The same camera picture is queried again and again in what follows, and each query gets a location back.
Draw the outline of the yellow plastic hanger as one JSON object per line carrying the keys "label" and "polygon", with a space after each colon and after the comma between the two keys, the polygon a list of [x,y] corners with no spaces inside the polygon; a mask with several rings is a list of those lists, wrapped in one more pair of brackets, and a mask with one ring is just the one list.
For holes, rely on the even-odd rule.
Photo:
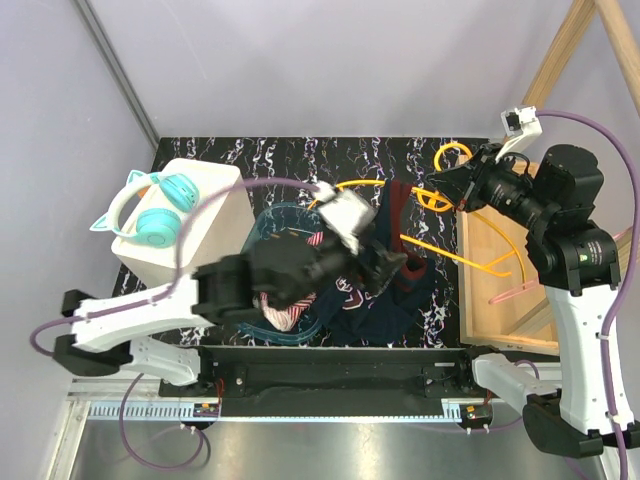
{"label": "yellow plastic hanger", "polygon": [[483,139],[429,137],[330,138],[313,154],[314,177],[345,189],[363,193],[374,205],[381,203],[383,183],[397,180],[410,186],[409,207],[400,237],[419,253],[469,267],[497,278],[514,277],[524,282],[527,273],[523,250],[515,236],[489,218],[487,210],[465,215],[467,225],[477,221],[498,246],[486,260],[461,253],[457,241],[458,218],[454,208],[424,177],[468,159]]}

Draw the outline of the navy maroon tank top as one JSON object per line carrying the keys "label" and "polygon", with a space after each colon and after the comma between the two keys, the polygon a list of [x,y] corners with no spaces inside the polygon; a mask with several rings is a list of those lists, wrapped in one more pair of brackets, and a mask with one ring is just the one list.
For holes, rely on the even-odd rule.
{"label": "navy maroon tank top", "polygon": [[409,184],[386,181],[374,219],[372,238],[386,250],[407,256],[386,289],[373,295],[340,277],[311,305],[311,313],[339,346],[360,340],[371,345],[401,340],[434,292],[435,261],[408,251],[400,239],[402,211],[410,194]]}

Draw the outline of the red white striped tank top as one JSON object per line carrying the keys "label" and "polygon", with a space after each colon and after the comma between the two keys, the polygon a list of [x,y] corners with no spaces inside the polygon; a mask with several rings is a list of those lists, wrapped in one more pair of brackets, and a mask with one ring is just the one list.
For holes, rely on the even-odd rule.
{"label": "red white striped tank top", "polygon": [[[322,232],[316,232],[311,235],[306,235],[293,229],[287,229],[286,232],[304,239],[311,246],[318,246],[324,236]],[[276,330],[288,332],[298,323],[301,315],[310,308],[316,298],[317,294],[311,293],[306,298],[298,300],[284,309],[277,309],[269,305],[268,295],[261,293],[258,297],[258,304],[263,316]]]}

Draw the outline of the pink wire hanger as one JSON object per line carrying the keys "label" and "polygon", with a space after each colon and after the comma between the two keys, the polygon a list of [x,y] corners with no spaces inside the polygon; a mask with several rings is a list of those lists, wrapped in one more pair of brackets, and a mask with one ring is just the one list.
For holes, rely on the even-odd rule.
{"label": "pink wire hanger", "polygon": [[[625,235],[627,234],[631,234],[631,230],[632,227],[628,227],[627,229],[620,231],[619,233],[615,234],[613,236],[613,239],[618,242],[620,239],[622,239]],[[528,290],[531,289],[535,289],[539,286],[539,281],[537,278],[526,281],[524,283],[522,283],[521,285],[514,287],[510,290],[504,291],[503,293],[500,293],[498,295],[495,295],[494,297],[490,298],[488,300],[488,304],[489,305],[495,305],[498,303],[502,303],[510,298],[513,298],[515,296],[518,296]]]}

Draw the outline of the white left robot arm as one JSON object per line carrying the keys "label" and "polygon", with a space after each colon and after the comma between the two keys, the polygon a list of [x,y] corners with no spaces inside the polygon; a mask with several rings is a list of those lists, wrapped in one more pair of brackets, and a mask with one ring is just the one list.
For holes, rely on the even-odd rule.
{"label": "white left robot arm", "polygon": [[285,231],[174,283],[136,294],[98,300],[67,292],[65,299],[77,302],[69,318],[72,330],[56,338],[52,357],[76,376],[129,370],[203,396],[216,382],[211,361],[195,349],[159,342],[154,334],[211,324],[255,324],[264,317],[262,299],[283,311],[340,277],[380,293],[406,260],[406,254],[371,238],[350,250],[335,234],[314,246]]}

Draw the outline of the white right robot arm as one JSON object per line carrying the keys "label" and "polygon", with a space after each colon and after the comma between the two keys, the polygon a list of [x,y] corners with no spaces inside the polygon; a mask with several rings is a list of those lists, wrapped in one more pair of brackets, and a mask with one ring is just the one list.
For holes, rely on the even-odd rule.
{"label": "white right robot arm", "polygon": [[467,349],[454,371],[466,396],[486,389],[523,419],[541,452],[598,456],[639,445],[619,367],[612,307],[621,293],[613,237],[591,219],[604,177],[596,157],[567,144],[550,147],[535,174],[517,173],[516,154],[482,146],[462,165],[426,182],[459,211],[490,207],[526,231],[526,251],[554,315],[562,383],[554,386],[491,347]]}

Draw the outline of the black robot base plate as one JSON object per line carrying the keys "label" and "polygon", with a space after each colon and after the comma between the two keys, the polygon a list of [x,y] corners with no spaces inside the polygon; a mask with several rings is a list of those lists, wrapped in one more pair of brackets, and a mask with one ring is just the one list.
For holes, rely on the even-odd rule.
{"label": "black robot base plate", "polygon": [[426,416],[484,397],[459,349],[208,347],[230,417]]}

